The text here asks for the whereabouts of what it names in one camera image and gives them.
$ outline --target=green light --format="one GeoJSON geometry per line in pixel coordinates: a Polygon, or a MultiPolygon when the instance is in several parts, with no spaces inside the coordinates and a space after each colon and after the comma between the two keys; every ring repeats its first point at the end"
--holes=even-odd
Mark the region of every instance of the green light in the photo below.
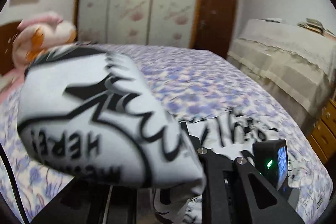
{"type": "Polygon", "coordinates": [[[273,161],[270,160],[268,163],[267,163],[267,168],[270,168],[270,166],[272,165],[273,161]]]}

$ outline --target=white sheet-covered furniture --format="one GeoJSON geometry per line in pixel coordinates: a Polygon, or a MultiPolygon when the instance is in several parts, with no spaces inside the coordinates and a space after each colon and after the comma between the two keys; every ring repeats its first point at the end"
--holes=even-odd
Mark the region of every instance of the white sheet-covered furniture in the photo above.
{"type": "Polygon", "coordinates": [[[228,60],[277,98],[301,126],[305,112],[318,115],[330,95],[335,53],[335,41],[322,35],[251,19],[232,43],[228,60]]]}

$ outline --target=black cable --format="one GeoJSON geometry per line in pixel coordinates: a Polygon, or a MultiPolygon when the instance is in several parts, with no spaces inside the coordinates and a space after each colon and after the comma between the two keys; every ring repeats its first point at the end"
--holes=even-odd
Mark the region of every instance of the black cable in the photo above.
{"type": "Polygon", "coordinates": [[[5,168],[7,170],[9,180],[10,180],[10,183],[11,183],[12,188],[13,188],[13,193],[14,193],[14,197],[15,197],[15,200],[16,200],[16,204],[19,208],[19,211],[20,211],[21,217],[23,219],[23,222],[24,222],[24,224],[30,224],[30,222],[27,218],[25,209],[23,208],[23,205],[22,205],[22,201],[21,201],[21,198],[20,198],[19,190],[18,190],[17,185],[16,185],[16,181],[15,181],[15,177],[14,177],[14,173],[13,173],[11,164],[9,163],[9,160],[7,158],[5,150],[3,150],[3,147],[1,145],[1,143],[0,143],[0,157],[1,157],[1,159],[4,163],[4,165],[5,165],[5,168]]]}

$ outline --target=drawer handle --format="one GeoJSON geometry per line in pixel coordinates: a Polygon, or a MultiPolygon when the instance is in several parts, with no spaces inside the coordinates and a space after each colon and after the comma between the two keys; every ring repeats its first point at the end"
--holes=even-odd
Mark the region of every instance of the drawer handle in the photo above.
{"type": "Polygon", "coordinates": [[[328,144],[328,141],[324,136],[321,136],[321,139],[325,142],[325,144],[328,144]]]}

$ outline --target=wooden headboard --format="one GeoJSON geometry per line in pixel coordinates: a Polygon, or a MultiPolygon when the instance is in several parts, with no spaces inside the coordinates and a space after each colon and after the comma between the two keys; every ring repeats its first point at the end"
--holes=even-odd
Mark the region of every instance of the wooden headboard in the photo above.
{"type": "Polygon", "coordinates": [[[12,45],[19,34],[17,26],[20,21],[0,26],[0,75],[5,75],[14,68],[12,61],[12,45]]]}

